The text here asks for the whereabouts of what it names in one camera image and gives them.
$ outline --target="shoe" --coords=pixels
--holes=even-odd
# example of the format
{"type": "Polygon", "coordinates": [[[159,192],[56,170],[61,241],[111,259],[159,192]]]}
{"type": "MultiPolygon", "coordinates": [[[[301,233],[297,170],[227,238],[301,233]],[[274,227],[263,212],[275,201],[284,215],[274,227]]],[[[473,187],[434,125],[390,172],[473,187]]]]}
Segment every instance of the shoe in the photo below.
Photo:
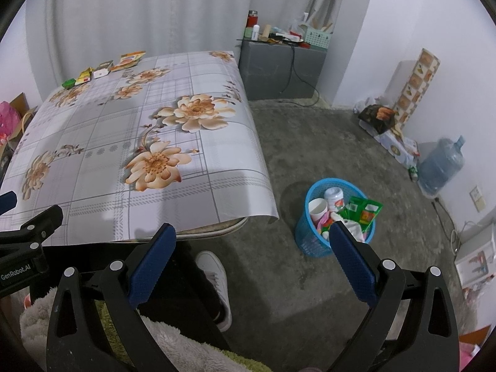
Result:
{"type": "Polygon", "coordinates": [[[195,262],[201,270],[207,276],[207,279],[212,283],[219,295],[219,298],[224,305],[224,310],[226,316],[224,320],[217,323],[217,327],[220,331],[226,331],[233,322],[233,315],[231,313],[231,307],[229,306],[229,297],[227,295],[227,275],[224,270],[224,266],[220,262],[219,258],[212,252],[204,250],[198,253],[195,258],[195,262]]]}

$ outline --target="floral tablecloth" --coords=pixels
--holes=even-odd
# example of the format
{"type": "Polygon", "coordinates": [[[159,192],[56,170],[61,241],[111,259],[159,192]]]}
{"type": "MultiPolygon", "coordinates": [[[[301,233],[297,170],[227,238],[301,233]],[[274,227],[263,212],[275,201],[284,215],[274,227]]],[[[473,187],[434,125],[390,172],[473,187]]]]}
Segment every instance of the floral tablecloth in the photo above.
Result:
{"type": "Polygon", "coordinates": [[[14,230],[58,204],[46,245],[149,238],[277,209],[236,62],[211,51],[146,58],[60,88],[41,105],[0,193],[14,230]]]}

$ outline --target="white paper cup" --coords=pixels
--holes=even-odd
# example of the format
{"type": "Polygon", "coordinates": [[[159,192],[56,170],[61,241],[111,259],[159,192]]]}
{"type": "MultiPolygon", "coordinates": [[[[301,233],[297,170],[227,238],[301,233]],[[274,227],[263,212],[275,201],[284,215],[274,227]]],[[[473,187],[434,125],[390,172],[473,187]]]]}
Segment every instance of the white paper cup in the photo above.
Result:
{"type": "Polygon", "coordinates": [[[308,203],[308,212],[313,223],[316,224],[327,212],[327,200],[323,198],[313,199],[308,203]]]}

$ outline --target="silver screw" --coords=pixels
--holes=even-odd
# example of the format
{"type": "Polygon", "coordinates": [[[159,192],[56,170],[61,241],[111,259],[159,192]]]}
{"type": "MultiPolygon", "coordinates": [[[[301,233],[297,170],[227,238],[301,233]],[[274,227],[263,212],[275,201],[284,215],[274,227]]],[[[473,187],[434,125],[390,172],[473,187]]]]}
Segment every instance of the silver screw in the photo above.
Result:
{"type": "Polygon", "coordinates": [[[110,269],[112,271],[117,271],[117,270],[120,270],[122,268],[122,266],[123,266],[122,262],[120,260],[116,260],[110,264],[110,269]]]}
{"type": "Polygon", "coordinates": [[[66,268],[66,269],[64,270],[64,275],[65,275],[66,277],[70,277],[71,275],[73,275],[73,274],[74,274],[74,271],[75,271],[75,270],[74,270],[74,267],[68,267],[68,268],[66,268]]]}
{"type": "Polygon", "coordinates": [[[383,266],[384,266],[384,268],[386,268],[388,270],[394,270],[394,268],[396,267],[396,264],[392,260],[386,259],[386,260],[383,260],[383,266]]]}
{"type": "Polygon", "coordinates": [[[435,275],[436,277],[439,277],[441,275],[441,270],[439,270],[439,267],[432,266],[431,267],[431,273],[435,275]]]}

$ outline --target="large plastic water bottle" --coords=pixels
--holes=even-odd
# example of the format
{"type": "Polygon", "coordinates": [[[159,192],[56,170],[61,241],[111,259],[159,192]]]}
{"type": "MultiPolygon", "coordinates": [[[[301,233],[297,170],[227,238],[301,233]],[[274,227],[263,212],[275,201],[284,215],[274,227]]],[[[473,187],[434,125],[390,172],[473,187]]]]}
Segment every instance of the large plastic water bottle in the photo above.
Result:
{"type": "Polygon", "coordinates": [[[436,196],[440,189],[462,169],[465,160],[461,147],[465,143],[460,136],[456,143],[449,138],[438,141],[436,148],[418,167],[418,183],[430,196],[436,196]]]}

